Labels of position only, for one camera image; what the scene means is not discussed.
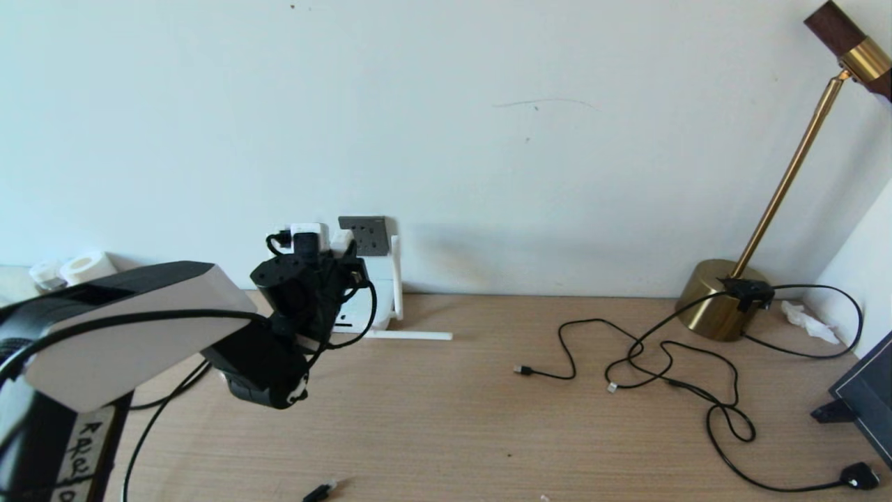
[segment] wooden desk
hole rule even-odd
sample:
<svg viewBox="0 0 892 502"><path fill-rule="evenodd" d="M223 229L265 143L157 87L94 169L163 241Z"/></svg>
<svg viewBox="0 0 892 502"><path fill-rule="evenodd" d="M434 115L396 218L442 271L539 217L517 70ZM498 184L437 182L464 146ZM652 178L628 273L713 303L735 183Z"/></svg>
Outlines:
<svg viewBox="0 0 892 502"><path fill-rule="evenodd" d="M705 401L662 382L607 393L604 367L625 353L628 339L603 325L567 332L576 380L512 372L515 364L569 372L556 336L561 322L604 316L642 333L672 308L670 300L409 296L403 328L452 330L455 340L370 339L326 354L310 379L309 399L284 411L239 401L209 375L155 425L136 463L132 500L294 502L330 478L346 480L331 498L345 502L536 502L542 494L552 502L892 499L888 469L855 426L819 425L809 416L853 356L803 360L745 340L702 339L678 322L653 337L719 350L739 367L742 408L758 439L739 443L718 418L715 428L746 473L802 486L867 461L887 478L873 492L788 495L745 483L709 444ZM750 332L832 351L777 310L760 314ZM676 378L730 395L725 366L677 352ZM662 367L657 343L642 360ZM169 392L197 362L146 383L135 401ZM122 472L151 414L128 418L110 501L119 497Z"/></svg>

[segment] toilet paper roll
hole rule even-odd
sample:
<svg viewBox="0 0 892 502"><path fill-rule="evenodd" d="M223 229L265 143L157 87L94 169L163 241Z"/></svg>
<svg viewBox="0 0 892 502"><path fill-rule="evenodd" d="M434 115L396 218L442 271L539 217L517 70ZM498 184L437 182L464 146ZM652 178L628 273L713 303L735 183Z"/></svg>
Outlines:
<svg viewBox="0 0 892 502"><path fill-rule="evenodd" d="M59 269L62 278L69 286L87 282L100 277L106 277L118 273L112 265L112 260L102 251L94 251L76 256Z"/></svg>

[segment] crumpled paper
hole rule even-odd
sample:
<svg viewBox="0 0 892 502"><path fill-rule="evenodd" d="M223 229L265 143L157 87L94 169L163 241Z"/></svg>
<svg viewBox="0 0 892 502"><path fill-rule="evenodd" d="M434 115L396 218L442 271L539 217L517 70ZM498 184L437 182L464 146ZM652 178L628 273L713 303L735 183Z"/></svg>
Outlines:
<svg viewBox="0 0 892 502"><path fill-rule="evenodd" d="M780 309L787 315L787 321L789 321L790 324L805 328L805 331L813 337L822 339L833 345L839 344L839 340L836 338L833 330L830 329L830 326L818 321L811 315L806 314L804 305L793 305L788 301L783 301L780 302Z"/></svg>

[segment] white wall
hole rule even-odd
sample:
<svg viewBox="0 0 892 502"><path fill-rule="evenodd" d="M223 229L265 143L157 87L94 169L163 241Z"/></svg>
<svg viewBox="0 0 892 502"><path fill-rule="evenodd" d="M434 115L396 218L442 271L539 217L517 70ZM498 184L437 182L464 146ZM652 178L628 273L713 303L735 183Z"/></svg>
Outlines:
<svg viewBox="0 0 892 502"><path fill-rule="evenodd" d="M416 289L673 297L736 258L837 70L821 3L3 2L0 264L248 286L275 225L380 213ZM892 46L888 0L839 3ZM546 98L587 105L506 105ZM847 84L753 265L815 279L890 131Z"/></svg>
<svg viewBox="0 0 892 502"><path fill-rule="evenodd" d="M864 310L859 357L892 330L892 183L855 227L855 231L822 272L818 282L844 289ZM806 302L825 322L838 326L837 333L849 343L855 336L857 314L851 303L832 291L818 290Z"/></svg>

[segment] wall socket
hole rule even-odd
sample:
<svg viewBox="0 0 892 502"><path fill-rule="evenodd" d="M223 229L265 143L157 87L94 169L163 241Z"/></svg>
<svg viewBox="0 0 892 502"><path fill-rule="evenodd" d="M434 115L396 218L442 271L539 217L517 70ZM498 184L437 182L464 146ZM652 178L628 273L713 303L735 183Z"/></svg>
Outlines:
<svg viewBox="0 0 892 502"><path fill-rule="evenodd" d="M387 256L390 252L383 216L339 216L337 221L342 229L353 231L358 256Z"/></svg>

